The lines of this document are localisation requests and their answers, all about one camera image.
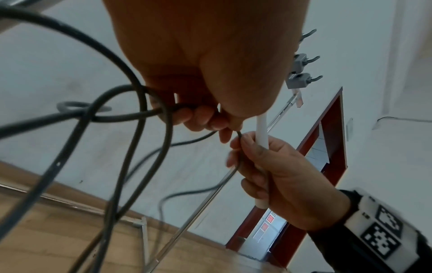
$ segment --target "red sign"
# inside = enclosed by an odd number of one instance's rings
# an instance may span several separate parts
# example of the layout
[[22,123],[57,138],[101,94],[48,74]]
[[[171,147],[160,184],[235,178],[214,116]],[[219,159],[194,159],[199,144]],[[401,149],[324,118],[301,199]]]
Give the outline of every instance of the red sign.
[[263,222],[261,225],[261,229],[266,231],[269,228],[269,224],[267,224],[266,222]]
[[275,219],[274,216],[269,214],[269,216],[267,216],[266,220],[267,220],[267,222],[269,222],[271,224],[271,222],[273,222],[274,219]]

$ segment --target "wooden floor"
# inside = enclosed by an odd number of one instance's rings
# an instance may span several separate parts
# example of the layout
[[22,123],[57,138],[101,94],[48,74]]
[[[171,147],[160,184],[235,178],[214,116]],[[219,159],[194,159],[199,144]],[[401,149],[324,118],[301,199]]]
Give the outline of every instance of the wooden floor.
[[[0,194],[0,214],[4,215],[17,197]],[[0,243],[0,272],[67,272],[76,257],[102,227],[102,218],[37,204]],[[157,230],[148,228],[153,249]],[[164,233],[163,244],[171,237]],[[139,229],[118,224],[111,239],[102,272],[132,273],[142,270],[142,239]],[[235,252],[180,239],[158,266],[156,272],[282,272],[269,264],[250,260]]]

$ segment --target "white wall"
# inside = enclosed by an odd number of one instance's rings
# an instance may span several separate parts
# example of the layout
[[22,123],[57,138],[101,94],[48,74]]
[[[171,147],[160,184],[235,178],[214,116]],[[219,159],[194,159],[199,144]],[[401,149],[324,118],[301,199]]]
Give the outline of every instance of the white wall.
[[431,29],[432,1],[397,0],[390,65],[382,113],[388,114],[404,90],[408,70]]
[[[311,57],[321,55],[306,71],[324,78],[303,91],[304,106],[292,108],[272,135],[297,146],[343,86],[345,120],[353,118],[355,124],[353,139],[346,146],[351,165],[381,111],[394,10],[393,1],[312,1],[304,30],[319,31],[302,43],[300,52]],[[65,0],[46,14],[76,26],[121,54],[99,0]],[[108,88],[126,82],[112,64],[92,50],[27,25],[1,34],[0,59],[1,124],[52,113],[59,101],[92,101]],[[269,117],[275,116],[290,96],[283,87]],[[137,110],[133,94],[116,98],[109,105],[116,113]],[[68,121],[3,140],[0,160],[41,174],[75,124]],[[255,121],[249,120],[244,131],[254,126]],[[134,127],[134,122],[91,125],[57,180],[109,198]],[[146,127],[135,160],[161,143],[161,122],[150,119]],[[174,141],[202,134],[178,126]],[[224,161],[228,151],[217,138],[172,149],[133,209],[157,216],[157,201],[163,196],[216,184],[227,172]],[[125,187],[122,201],[147,168]],[[191,228],[192,232],[223,244],[230,239],[253,208],[253,200],[241,190],[239,182],[240,177],[236,176],[222,190]],[[167,222],[180,226],[204,198],[205,195],[199,195],[171,201],[165,209]]]
[[[424,48],[431,52],[432,44]],[[388,116],[428,122],[379,121],[339,188],[362,188],[395,208],[432,240],[432,55],[423,54],[407,75],[406,87]],[[288,266],[293,273],[330,271],[309,237]]]

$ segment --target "metal hook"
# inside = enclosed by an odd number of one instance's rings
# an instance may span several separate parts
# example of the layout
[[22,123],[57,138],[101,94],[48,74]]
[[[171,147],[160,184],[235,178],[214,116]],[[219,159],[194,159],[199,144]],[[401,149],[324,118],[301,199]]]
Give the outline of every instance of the metal hook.
[[306,61],[304,62],[304,65],[307,65],[307,64],[309,64],[309,63],[313,63],[314,61],[318,60],[319,58],[321,58],[321,56],[316,56],[316,57],[313,58],[313,59],[306,60]]
[[305,38],[311,36],[311,35],[314,34],[315,32],[317,32],[317,29],[313,29],[313,30],[311,30],[310,32],[308,32],[308,33],[306,33],[306,34],[303,34],[303,35],[301,36],[300,42],[303,42],[303,40],[304,40]]
[[318,76],[318,77],[316,77],[315,79],[310,79],[310,80],[307,80],[307,83],[309,84],[309,83],[311,83],[311,82],[315,82],[315,81],[319,81],[319,80],[321,80],[322,78],[323,78],[324,76]]

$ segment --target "black sleeve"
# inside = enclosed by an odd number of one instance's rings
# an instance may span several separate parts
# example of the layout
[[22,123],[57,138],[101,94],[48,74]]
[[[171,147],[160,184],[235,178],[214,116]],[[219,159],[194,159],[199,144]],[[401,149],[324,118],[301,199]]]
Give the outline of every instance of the black sleeve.
[[[343,224],[358,210],[361,195],[357,192],[342,191],[351,199],[351,209],[333,227],[309,233],[328,264],[341,273],[393,273],[359,238]],[[419,259],[405,273],[432,272],[432,250],[427,239],[419,233],[417,241]]]

